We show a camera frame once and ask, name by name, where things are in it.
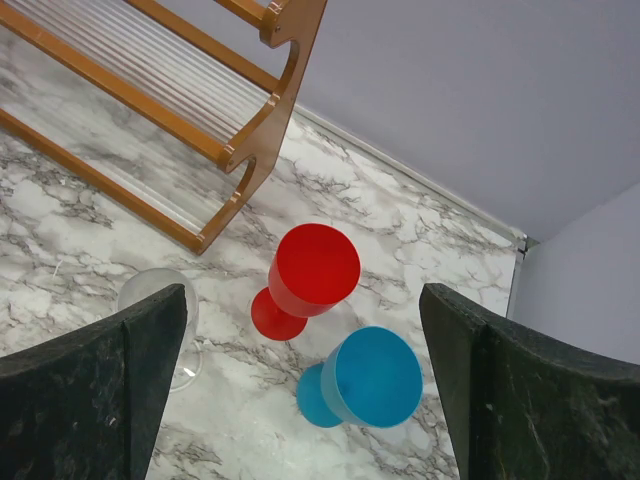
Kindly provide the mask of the clear wine glass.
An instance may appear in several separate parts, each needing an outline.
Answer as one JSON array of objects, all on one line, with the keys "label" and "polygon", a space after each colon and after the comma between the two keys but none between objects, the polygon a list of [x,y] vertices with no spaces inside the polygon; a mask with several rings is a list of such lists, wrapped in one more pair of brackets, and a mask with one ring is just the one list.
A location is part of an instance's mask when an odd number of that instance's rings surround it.
[{"label": "clear wine glass", "polygon": [[136,273],[121,287],[116,310],[123,310],[171,284],[185,288],[187,307],[186,330],[174,370],[170,392],[179,392],[193,383],[202,370],[201,347],[195,342],[199,322],[199,298],[192,282],[182,273],[169,268],[152,268]]}]

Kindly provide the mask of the blue plastic wine glass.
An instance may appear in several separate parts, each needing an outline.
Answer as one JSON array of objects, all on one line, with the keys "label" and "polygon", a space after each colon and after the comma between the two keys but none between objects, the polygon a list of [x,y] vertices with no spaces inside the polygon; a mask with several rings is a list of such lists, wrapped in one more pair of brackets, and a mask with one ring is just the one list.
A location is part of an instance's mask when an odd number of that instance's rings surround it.
[{"label": "blue plastic wine glass", "polygon": [[345,422],[391,428],[414,414],[422,394],[422,368],[413,349],[395,332],[367,326],[305,370],[296,400],[302,416],[318,427]]}]

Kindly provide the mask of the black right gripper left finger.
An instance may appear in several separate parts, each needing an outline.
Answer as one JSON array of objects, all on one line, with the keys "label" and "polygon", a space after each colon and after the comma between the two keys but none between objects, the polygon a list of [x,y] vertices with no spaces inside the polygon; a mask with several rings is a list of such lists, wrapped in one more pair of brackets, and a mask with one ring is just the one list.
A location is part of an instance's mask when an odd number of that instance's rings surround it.
[{"label": "black right gripper left finger", "polygon": [[2,357],[2,478],[145,478],[186,320],[172,284]]}]

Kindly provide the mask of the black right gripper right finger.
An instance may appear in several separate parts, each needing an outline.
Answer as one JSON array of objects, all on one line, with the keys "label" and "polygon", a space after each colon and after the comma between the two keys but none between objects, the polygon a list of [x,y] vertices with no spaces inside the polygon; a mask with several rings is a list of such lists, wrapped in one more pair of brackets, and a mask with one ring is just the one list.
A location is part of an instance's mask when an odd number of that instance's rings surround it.
[{"label": "black right gripper right finger", "polygon": [[636,479],[639,367],[428,283],[420,318],[463,479]]}]

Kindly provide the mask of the red plastic wine glass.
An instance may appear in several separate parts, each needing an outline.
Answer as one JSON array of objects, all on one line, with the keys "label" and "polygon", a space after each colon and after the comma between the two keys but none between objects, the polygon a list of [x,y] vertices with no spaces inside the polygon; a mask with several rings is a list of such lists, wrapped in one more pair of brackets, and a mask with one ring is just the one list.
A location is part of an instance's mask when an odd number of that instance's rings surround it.
[{"label": "red plastic wine glass", "polygon": [[268,286],[254,297],[253,325],[271,340],[291,340],[309,318],[349,296],[360,275],[359,254],[344,233],[325,224],[298,225],[281,239]]}]

